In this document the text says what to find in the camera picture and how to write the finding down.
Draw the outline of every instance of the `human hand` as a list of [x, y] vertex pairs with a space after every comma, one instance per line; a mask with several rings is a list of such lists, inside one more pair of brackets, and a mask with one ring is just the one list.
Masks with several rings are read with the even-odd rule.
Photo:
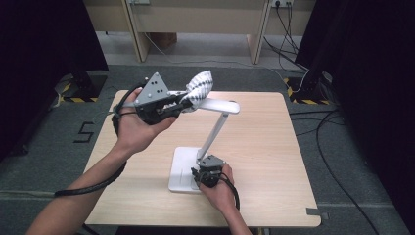
[[[140, 92], [140, 88], [134, 90], [125, 102], [133, 102]], [[133, 113], [123, 115], [119, 119], [118, 140], [115, 144], [127, 151], [127, 156], [145, 150], [161, 132], [168, 129], [176, 120], [175, 117], [169, 117], [160, 123], [148, 125], [138, 117], [135, 108], [122, 108], [120, 113]]]
[[[228, 176], [232, 184], [235, 183], [232, 168], [229, 164], [225, 164], [223, 166], [222, 172]], [[199, 189], [207, 196], [213, 207], [220, 212], [227, 213], [228, 211], [236, 209], [235, 195], [233, 194], [231, 188], [223, 180], [219, 180], [213, 188], [209, 188], [201, 183]]]

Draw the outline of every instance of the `wooden table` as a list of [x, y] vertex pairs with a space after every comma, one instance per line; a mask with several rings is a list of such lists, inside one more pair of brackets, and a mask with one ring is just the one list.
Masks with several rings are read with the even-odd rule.
[[[115, 102], [125, 91], [119, 91]], [[320, 216], [299, 144], [280, 93], [210, 92], [210, 98], [234, 100], [231, 115], [209, 152], [229, 163], [249, 227], [313, 227]], [[87, 219], [88, 224], [150, 226], [226, 226], [221, 214], [201, 194], [168, 190], [176, 147], [202, 147], [219, 113], [182, 114], [144, 152], [133, 156]], [[116, 141], [111, 116], [104, 122], [86, 168], [100, 160]]]

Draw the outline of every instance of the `black curtain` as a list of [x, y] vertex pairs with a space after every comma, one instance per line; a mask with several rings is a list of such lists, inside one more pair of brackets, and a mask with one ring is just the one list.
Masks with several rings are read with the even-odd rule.
[[319, 51], [345, 1], [317, 0], [299, 62], [311, 66], [318, 53], [327, 55], [322, 68], [333, 76], [356, 143], [415, 234], [415, 2], [349, 1], [355, 8], [339, 26], [338, 45]]
[[29, 137], [64, 75], [108, 70], [82, 0], [0, 1], [0, 68], [0, 160]]

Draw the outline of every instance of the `handheld controller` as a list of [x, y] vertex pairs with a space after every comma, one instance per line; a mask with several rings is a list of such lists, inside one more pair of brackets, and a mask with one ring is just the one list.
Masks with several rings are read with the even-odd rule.
[[226, 162], [214, 155], [210, 155], [201, 161], [198, 161], [199, 170], [192, 167], [192, 174], [198, 186], [203, 183], [207, 187], [214, 187], [219, 181], [222, 173], [222, 167]]
[[[119, 104], [113, 108], [113, 124], [118, 133], [118, 120], [122, 115], [122, 107], [135, 108], [135, 113], [149, 125], [157, 124], [169, 117], [178, 118], [181, 113], [195, 111], [205, 99], [213, 86], [210, 70], [197, 74], [186, 91], [170, 92], [158, 72], [143, 83], [138, 83], [127, 91]], [[133, 102], [125, 102], [127, 97], [137, 88], [142, 88]]]

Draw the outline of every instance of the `floor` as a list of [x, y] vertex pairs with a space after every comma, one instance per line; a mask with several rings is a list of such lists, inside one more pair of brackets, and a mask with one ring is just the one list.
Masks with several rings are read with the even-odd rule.
[[[253, 65], [246, 35], [178, 33], [177, 43], [170, 47], [161, 50], [152, 46], [145, 63], [137, 61], [129, 32], [97, 32], [97, 35], [109, 65], [298, 69], [287, 60], [279, 61], [278, 54], [266, 43], [262, 45], [259, 63]], [[282, 36], [265, 38], [278, 48], [284, 41]], [[300, 46], [301, 37], [295, 36], [293, 39]], [[293, 51], [287, 41], [282, 49]]]
[[[145, 63], [138, 63], [135, 51], [132, 45], [131, 37], [127, 32], [97, 32], [100, 43], [103, 47], [105, 57], [109, 65], [131, 65], [131, 66], [177, 66], [177, 67], [219, 67], [219, 68], [263, 68], [263, 69], [284, 69], [284, 70], [298, 70], [299, 68], [282, 59], [272, 51], [271, 47], [263, 43], [260, 59], [257, 65], [251, 63], [250, 52], [245, 35], [223, 35], [223, 34], [190, 34], [178, 33], [177, 43], [171, 45], [166, 49], [159, 49], [152, 46], [149, 56]], [[293, 48], [284, 40], [283, 36], [265, 35], [266, 39], [273, 46], [280, 48], [284, 43], [282, 49], [286, 51], [293, 51]], [[300, 46], [301, 37], [294, 37], [294, 41]], [[288, 54], [294, 60], [294, 54]], [[324, 192], [324, 185], [320, 186], [321, 192]], [[344, 214], [352, 216], [352, 218], [342, 221], [340, 217], [332, 216], [330, 219], [333, 223], [325, 222], [326, 228], [321, 230], [290, 230], [290, 229], [271, 229], [265, 230], [267, 234], [356, 234], [355, 231], [366, 231], [359, 234], [371, 234], [373, 231], [370, 228], [362, 230], [353, 230], [352, 224], [359, 224], [359, 212], [355, 212], [355, 207], [351, 203], [331, 203], [328, 196], [327, 201], [318, 202], [321, 209], [326, 209], [333, 214]], [[396, 229], [381, 229], [385, 234], [407, 234], [407, 230], [399, 220], [399, 216], [395, 214], [392, 204], [363, 204], [361, 207], [368, 211], [382, 211], [378, 214], [377, 223], [382, 226], [395, 227]]]

